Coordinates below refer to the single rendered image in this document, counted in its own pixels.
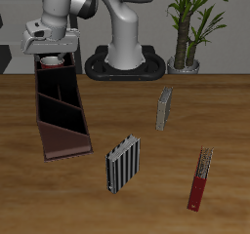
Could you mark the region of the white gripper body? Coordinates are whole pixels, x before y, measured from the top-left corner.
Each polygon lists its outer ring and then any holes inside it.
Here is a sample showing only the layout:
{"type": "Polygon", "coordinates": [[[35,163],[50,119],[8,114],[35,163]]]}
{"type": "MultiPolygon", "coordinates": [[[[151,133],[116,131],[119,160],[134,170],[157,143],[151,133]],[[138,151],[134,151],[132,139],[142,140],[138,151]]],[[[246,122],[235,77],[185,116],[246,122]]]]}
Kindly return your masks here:
{"type": "Polygon", "coordinates": [[[31,37],[26,30],[22,35],[21,50],[26,55],[72,53],[78,48],[79,37],[80,31],[75,28],[68,28],[64,38],[58,41],[31,37]]]}

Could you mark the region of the red mug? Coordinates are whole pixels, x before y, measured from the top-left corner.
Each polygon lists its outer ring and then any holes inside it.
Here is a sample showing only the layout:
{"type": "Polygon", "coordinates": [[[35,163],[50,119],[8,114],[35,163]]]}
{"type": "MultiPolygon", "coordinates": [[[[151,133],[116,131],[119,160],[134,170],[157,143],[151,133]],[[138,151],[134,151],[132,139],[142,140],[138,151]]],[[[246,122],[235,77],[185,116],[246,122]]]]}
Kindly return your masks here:
{"type": "Polygon", "coordinates": [[[40,59],[40,63],[42,69],[57,68],[63,67],[64,59],[59,59],[58,57],[44,57],[40,59]]]}

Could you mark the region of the dark brown desk caddy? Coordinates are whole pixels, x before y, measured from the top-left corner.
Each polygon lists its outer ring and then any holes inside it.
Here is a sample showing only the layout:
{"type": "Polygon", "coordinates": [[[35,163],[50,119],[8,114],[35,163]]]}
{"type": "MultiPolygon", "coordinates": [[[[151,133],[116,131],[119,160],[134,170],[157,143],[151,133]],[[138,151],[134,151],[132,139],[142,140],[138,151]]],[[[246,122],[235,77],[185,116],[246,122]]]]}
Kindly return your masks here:
{"type": "Polygon", "coordinates": [[[63,67],[34,63],[36,121],[43,143],[44,161],[92,154],[92,143],[77,85],[72,53],[63,67]]]}

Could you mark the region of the grey book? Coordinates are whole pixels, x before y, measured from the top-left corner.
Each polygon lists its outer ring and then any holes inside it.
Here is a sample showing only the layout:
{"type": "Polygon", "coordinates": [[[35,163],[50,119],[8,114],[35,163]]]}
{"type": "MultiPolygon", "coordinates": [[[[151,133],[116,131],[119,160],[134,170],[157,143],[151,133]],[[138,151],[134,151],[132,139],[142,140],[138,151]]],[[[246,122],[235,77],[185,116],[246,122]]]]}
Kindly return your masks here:
{"type": "Polygon", "coordinates": [[[172,88],[164,87],[157,103],[156,130],[163,131],[170,113],[172,88]]]}

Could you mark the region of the green pot plant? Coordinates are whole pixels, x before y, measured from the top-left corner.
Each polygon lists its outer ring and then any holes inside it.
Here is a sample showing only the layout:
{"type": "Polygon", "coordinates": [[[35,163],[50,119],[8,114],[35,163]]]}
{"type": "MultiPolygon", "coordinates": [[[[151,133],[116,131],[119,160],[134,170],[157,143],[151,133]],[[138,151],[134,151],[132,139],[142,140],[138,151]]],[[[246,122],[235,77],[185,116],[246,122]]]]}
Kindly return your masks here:
{"type": "Polygon", "coordinates": [[[224,12],[208,21],[214,5],[203,12],[199,11],[199,8],[208,1],[175,0],[168,6],[168,10],[173,8],[177,13],[175,16],[172,15],[172,19],[175,23],[173,27],[178,31],[175,55],[167,61],[169,74],[197,74],[200,68],[199,61],[194,58],[197,46],[209,43],[206,37],[210,33],[226,27],[225,24],[220,24],[224,12]]]}

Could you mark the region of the black and white striped book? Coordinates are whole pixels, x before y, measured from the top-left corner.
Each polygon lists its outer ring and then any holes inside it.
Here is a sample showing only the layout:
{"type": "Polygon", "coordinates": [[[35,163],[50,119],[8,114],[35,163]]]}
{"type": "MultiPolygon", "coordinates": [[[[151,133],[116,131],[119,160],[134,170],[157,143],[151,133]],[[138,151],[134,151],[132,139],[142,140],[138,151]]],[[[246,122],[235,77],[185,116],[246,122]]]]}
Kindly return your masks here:
{"type": "Polygon", "coordinates": [[[127,136],[105,155],[106,187],[116,194],[140,169],[141,140],[127,136]]]}

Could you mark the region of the red book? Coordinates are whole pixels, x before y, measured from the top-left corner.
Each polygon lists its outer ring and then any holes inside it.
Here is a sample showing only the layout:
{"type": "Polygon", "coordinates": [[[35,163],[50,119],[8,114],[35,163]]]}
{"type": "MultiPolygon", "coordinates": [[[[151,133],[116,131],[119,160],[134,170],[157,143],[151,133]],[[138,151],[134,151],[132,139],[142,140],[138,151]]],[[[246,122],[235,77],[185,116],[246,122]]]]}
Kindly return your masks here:
{"type": "Polygon", "coordinates": [[[201,199],[210,169],[212,155],[213,148],[209,149],[201,147],[187,204],[187,208],[194,212],[199,211],[201,199]]]}

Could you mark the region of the flat black base plate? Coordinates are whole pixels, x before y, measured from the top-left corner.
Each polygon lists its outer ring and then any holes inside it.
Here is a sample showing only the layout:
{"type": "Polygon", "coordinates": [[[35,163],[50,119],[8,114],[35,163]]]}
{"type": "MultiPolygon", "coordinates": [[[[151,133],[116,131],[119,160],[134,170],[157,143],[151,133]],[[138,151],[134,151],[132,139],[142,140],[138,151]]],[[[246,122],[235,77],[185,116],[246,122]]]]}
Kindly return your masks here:
{"type": "Polygon", "coordinates": [[[153,81],[165,74],[165,61],[155,53],[150,45],[142,45],[144,63],[135,69],[119,70],[104,61],[107,45],[100,45],[85,62],[85,72],[89,78],[97,81],[153,81]]]}

